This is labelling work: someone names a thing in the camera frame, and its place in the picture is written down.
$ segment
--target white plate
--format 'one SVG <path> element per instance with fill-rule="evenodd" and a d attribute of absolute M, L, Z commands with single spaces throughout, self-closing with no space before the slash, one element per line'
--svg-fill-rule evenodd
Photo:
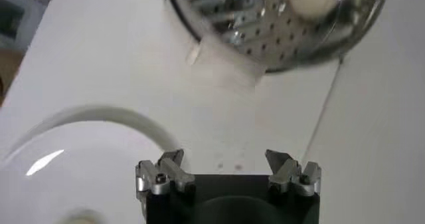
<path fill-rule="evenodd" d="M 0 169 L 0 223 L 57 224 L 79 213 L 95 213 L 102 223 L 142 223 L 134 167 L 161 154 L 151 139 L 120 124 L 51 129 Z"/>

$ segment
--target white table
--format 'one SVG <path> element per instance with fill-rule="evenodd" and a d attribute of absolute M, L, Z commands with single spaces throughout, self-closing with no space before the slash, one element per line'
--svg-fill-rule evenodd
<path fill-rule="evenodd" d="M 1 109 L 0 156 L 58 124 L 113 120 L 185 148 L 192 171 L 268 173 L 266 148 L 301 158 L 337 62 L 233 92 L 191 79 L 194 45 L 163 0 L 52 0 Z"/>

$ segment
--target small stain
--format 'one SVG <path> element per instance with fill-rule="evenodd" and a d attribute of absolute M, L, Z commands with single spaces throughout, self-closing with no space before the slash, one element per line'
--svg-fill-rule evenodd
<path fill-rule="evenodd" d="M 241 165 L 235 165 L 234 169 L 237 171 L 241 171 L 243 169 L 243 167 Z"/>

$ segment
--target screw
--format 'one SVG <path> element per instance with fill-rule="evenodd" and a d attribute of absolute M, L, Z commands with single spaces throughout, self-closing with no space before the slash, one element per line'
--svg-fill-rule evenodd
<path fill-rule="evenodd" d="M 310 177 L 308 175 L 301 175 L 301 177 L 299 177 L 299 182 L 301 182 L 302 184 L 306 184 L 309 185 L 310 184 Z"/>
<path fill-rule="evenodd" d="M 162 184 L 162 183 L 165 183 L 166 181 L 167 181 L 167 176 L 164 173 L 157 174 L 155 178 L 155 182 L 157 184 Z"/>

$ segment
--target stainless steel strainer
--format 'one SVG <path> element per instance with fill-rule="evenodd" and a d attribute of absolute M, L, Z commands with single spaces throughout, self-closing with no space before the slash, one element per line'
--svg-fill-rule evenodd
<path fill-rule="evenodd" d="M 357 44 L 385 0 L 339 0 L 325 18 L 303 20 L 289 0 L 171 0 L 197 40 L 218 35 L 278 72 L 341 56 Z"/>

